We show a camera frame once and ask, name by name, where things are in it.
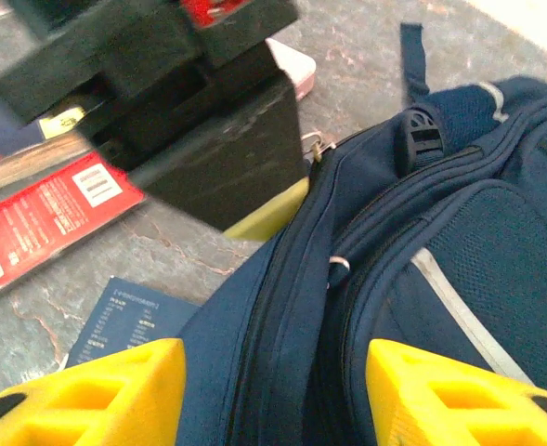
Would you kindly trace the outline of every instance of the yellow object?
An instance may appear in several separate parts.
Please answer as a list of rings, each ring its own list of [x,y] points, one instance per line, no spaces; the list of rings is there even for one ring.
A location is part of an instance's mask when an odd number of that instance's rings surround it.
[[[375,339],[366,371],[379,446],[547,446],[547,391]]]
[[[84,109],[73,107],[52,118],[44,118],[39,121],[44,138],[51,139],[72,130],[83,119]]]
[[[224,234],[232,239],[267,241],[292,220],[308,194],[308,187],[308,178],[302,178],[236,223]]]
[[[164,339],[5,390],[2,446],[171,446],[184,394],[182,341]]]

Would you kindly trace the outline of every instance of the backpack strap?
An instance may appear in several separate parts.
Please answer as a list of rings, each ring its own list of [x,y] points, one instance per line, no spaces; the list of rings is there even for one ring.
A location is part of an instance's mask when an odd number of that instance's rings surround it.
[[[430,93],[425,82],[422,29],[420,23],[401,23],[401,66],[408,106]]]

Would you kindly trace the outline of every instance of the zipper pull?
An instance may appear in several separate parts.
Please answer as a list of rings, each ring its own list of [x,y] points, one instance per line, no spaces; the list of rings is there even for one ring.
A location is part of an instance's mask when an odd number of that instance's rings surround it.
[[[344,257],[331,256],[329,259],[329,264],[329,281],[327,282],[328,290],[343,282],[351,272],[351,265]]]
[[[334,142],[327,142],[320,132],[312,132],[303,135],[302,144],[307,147],[307,150],[304,151],[304,156],[308,157],[308,155],[312,154],[312,157],[317,163],[322,161],[322,155],[325,151],[337,148],[337,145]]]

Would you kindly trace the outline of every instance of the backpack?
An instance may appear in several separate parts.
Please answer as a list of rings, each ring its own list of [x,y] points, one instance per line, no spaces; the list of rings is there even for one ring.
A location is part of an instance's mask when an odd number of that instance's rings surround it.
[[[547,388],[547,84],[427,95],[419,35],[415,102],[326,151],[293,221],[184,328],[177,444],[375,444],[374,338]]]

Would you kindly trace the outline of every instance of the black buckle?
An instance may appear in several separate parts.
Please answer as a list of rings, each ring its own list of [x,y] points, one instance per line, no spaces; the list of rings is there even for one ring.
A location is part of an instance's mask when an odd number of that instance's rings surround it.
[[[395,138],[395,166],[399,177],[444,158],[438,126],[424,111],[407,110]]]

